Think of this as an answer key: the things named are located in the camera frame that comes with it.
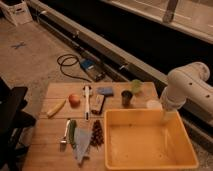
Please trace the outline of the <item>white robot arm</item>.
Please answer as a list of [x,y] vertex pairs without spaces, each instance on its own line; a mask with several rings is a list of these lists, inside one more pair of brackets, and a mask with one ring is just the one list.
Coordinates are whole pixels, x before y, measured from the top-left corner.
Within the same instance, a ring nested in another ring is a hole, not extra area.
[[164,109],[163,121],[172,119],[174,112],[187,99],[213,114],[213,87],[206,83],[209,77],[210,69],[203,62],[192,62],[172,69],[167,75],[167,86],[160,97]]

